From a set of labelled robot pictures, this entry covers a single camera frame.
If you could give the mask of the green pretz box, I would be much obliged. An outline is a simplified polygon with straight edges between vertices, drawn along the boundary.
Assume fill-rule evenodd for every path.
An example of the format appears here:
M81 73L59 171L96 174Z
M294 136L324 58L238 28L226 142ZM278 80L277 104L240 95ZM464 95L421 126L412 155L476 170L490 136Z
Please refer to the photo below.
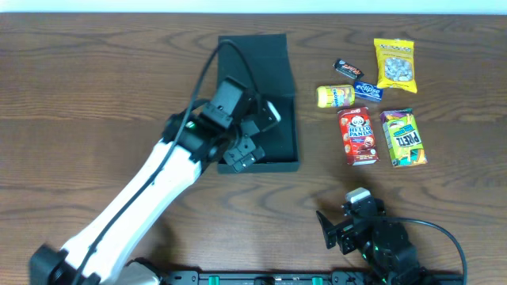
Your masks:
M384 111L380 119L395 168L428 163L412 108Z

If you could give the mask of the black gift box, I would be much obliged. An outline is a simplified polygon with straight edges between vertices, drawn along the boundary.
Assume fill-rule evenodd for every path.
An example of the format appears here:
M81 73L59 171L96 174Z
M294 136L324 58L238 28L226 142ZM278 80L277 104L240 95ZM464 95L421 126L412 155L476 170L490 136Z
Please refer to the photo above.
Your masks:
M270 101L281 121L252 140L265 156L243 170L244 173L288 173L299 169L298 127L295 114L295 83L284 34L219 36L230 40L245 56L258 91Z

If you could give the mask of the yellow snack bag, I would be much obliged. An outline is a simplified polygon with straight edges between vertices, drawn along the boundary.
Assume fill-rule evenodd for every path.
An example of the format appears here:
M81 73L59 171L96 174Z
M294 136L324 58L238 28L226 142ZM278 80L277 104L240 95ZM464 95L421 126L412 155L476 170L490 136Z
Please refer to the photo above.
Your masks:
M375 38L379 89L403 89L417 93L412 40Z

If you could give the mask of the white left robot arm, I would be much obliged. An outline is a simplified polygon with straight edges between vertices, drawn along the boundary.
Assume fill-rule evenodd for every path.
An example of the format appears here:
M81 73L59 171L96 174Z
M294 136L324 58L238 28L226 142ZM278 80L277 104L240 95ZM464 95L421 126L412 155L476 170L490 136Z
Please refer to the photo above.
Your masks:
M31 284L114 284L163 211L213 162L241 172L263 158L252 136L278 124L274 105L226 78L211 100L166 121L161 139L117 197L60 250L42 245L29 260Z

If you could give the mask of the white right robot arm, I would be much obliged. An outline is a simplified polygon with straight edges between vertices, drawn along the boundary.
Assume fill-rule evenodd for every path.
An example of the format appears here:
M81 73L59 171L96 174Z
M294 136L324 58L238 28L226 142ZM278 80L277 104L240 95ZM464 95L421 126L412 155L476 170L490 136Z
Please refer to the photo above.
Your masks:
M404 225L387 220L384 202L372 196L342 205L349 217L334 225L321 211L316 215L326 247L338 246L342 254L357 251L382 284L439 284L419 263L418 253Z

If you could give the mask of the red hello panda box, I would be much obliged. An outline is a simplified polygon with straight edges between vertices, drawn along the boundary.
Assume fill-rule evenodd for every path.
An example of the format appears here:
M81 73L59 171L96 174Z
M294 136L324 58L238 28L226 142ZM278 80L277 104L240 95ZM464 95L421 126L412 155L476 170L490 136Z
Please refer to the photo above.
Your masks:
M346 160L349 165L369 165L379 160L367 107L337 113Z

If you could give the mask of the yellow candy jar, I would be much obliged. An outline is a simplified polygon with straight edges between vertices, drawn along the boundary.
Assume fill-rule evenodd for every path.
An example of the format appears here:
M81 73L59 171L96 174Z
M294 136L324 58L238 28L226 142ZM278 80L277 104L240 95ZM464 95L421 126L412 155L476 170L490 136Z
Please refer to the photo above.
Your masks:
M316 89L316 96L320 108L349 107L355 102L352 85L321 85Z

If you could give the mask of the black chocolate bar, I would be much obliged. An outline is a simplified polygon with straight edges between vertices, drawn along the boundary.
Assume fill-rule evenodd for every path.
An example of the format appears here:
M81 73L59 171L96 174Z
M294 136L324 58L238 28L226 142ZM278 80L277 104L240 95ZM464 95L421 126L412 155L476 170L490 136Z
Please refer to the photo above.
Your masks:
M360 80L364 76L362 70L350 63L347 63L343 59L337 59L333 64L333 67L337 72L351 78L352 80Z

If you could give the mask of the blue eclipse mint tin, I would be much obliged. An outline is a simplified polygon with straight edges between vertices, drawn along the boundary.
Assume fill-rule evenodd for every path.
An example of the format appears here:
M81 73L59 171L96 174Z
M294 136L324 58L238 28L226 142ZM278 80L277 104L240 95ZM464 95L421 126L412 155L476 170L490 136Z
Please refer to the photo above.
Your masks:
M373 102L381 102L383 90L367 82L355 81L353 84L356 97Z

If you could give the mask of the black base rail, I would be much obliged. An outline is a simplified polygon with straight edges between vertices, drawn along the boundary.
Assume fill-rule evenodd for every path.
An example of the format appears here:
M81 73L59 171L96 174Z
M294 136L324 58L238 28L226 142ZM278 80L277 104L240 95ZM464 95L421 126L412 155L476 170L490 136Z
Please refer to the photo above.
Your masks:
M164 285L368 285L401 284L364 272L331 273L240 273L177 271L162 278Z

